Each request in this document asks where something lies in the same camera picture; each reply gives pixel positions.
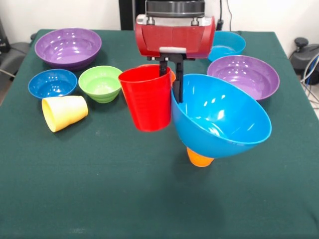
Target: white wall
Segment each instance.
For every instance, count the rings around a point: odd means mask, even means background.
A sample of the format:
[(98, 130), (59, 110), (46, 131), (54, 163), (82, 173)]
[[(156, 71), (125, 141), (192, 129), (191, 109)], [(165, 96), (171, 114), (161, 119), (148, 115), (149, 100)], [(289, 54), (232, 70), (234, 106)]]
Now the white wall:
[(121, 29), (118, 0), (0, 0), (10, 43), (30, 41), (39, 29)]
[[(219, 18), (219, 0), (208, 1), (206, 10)], [(298, 36), (319, 43), (319, 0), (229, 0), (229, 6), (232, 30), (274, 31), (288, 55), (295, 49)], [(223, 8), (223, 30), (229, 30), (226, 0)]]
[[(285, 52), (304, 36), (319, 43), (319, 0), (229, 0), (232, 30), (275, 31)], [(229, 29), (223, 0), (223, 30)], [(206, 0), (206, 11), (219, 18), (219, 0)], [(0, 17), (10, 41), (29, 41), (41, 28), (121, 29), (118, 0), (0, 0)]]

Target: yellow cup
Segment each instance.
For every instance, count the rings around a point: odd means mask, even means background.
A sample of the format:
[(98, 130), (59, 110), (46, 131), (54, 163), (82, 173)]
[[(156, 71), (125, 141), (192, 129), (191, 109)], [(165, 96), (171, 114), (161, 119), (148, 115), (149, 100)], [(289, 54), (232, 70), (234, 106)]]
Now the yellow cup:
[(190, 148), (187, 148), (187, 154), (191, 163), (197, 167), (207, 167), (214, 161), (213, 158), (201, 156)]
[(82, 96), (49, 97), (42, 99), (42, 111), (49, 129), (57, 132), (88, 115)]

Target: blue bowl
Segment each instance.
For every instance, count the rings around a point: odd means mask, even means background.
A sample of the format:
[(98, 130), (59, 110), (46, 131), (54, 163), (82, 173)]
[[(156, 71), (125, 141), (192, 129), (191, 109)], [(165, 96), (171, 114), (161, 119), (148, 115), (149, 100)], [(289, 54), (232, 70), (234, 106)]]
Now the blue bowl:
[(52, 69), (34, 76), (28, 85), (29, 92), (38, 99), (66, 96), (77, 85), (76, 76), (67, 70)]
[(201, 74), (184, 76), (183, 103), (172, 95), (172, 117), (181, 141), (209, 158), (243, 153), (267, 140), (272, 126), (252, 97), (228, 82)]
[(223, 56), (240, 55), (245, 47), (246, 41), (240, 35), (230, 31), (217, 31), (208, 59), (214, 61)]

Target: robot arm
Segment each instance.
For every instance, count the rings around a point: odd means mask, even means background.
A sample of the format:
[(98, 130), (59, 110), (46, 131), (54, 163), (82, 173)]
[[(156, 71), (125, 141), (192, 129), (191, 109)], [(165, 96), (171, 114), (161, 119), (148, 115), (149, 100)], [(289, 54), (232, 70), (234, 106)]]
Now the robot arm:
[(160, 75), (167, 61), (175, 63), (173, 91), (181, 103), (183, 61), (206, 58), (213, 43), (215, 20), (205, 16), (205, 1), (146, 0), (146, 14), (138, 15), (135, 29), (141, 55), (159, 61)]

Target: purple bowl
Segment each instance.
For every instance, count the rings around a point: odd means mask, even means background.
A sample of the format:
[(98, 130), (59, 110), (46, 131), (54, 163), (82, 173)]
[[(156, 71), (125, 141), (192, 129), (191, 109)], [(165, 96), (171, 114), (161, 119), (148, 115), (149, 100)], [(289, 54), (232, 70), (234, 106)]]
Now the purple bowl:
[(100, 36), (87, 29), (51, 31), (35, 44), (35, 53), (53, 68), (81, 70), (91, 64), (102, 46)]
[(279, 87), (278, 73), (266, 62), (250, 56), (225, 56), (212, 62), (207, 74), (227, 81), (255, 100), (270, 97)]

